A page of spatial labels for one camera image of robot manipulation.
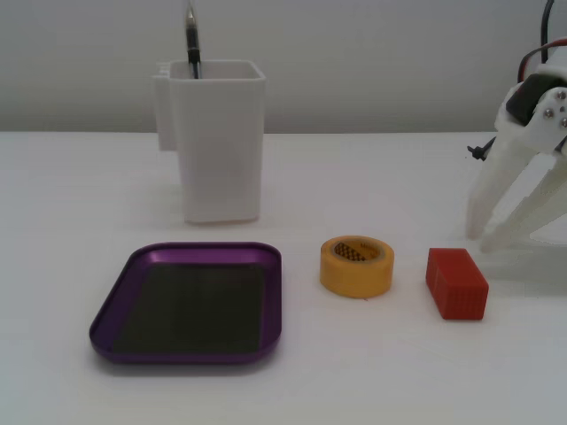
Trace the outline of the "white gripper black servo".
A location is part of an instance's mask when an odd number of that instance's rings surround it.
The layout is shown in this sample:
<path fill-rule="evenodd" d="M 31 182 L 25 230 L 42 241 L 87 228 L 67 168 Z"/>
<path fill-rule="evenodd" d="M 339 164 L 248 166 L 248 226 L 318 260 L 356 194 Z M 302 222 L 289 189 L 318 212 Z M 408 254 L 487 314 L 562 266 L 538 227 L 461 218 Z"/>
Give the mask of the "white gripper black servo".
<path fill-rule="evenodd" d="M 530 74 L 526 69 L 519 66 L 517 85 L 498 111 L 497 135 L 469 197 L 467 237 L 482 239 L 482 252 L 506 248 L 566 214 L 566 64 L 539 64 Z M 553 156 L 553 167 L 485 236 L 495 206 L 539 154 Z"/>

